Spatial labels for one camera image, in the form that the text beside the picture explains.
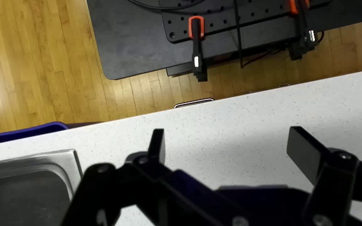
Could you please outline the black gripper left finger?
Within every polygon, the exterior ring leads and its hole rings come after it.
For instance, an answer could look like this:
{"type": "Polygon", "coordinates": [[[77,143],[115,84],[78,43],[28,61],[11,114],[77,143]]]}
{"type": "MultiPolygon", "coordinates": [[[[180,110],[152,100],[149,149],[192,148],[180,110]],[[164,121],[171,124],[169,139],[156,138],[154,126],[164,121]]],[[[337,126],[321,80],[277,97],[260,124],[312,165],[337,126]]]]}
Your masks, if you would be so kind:
{"type": "Polygon", "coordinates": [[[156,127],[152,131],[147,149],[131,153],[126,158],[126,164],[159,165],[164,164],[165,159],[166,159],[165,129],[156,127]]]}

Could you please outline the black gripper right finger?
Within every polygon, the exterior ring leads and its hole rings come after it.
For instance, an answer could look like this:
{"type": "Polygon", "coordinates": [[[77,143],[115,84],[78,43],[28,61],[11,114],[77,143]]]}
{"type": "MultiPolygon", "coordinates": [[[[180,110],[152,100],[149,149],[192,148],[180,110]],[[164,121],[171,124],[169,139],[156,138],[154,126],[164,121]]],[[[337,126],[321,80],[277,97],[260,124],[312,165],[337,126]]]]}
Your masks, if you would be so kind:
{"type": "Polygon", "coordinates": [[[318,181],[322,168],[327,161],[348,169],[348,164],[357,160],[356,155],[346,150],[327,148],[299,125],[289,127],[287,154],[312,184],[318,181]]]}

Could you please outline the dark grey robot base plate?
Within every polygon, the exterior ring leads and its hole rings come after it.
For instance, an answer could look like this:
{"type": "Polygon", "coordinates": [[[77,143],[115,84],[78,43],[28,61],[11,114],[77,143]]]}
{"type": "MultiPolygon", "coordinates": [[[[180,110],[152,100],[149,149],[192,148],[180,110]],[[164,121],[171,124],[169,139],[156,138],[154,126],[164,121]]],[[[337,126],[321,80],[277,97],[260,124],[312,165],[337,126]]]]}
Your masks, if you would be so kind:
{"type": "MultiPolygon", "coordinates": [[[[205,18],[205,63],[229,55],[287,48],[298,37],[289,0],[87,0],[103,72],[122,79],[165,68],[192,71],[189,17],[205,18]]],[[[362,21],[362,0],[311,0],[307,14],[322,33],[362,21]]]]}

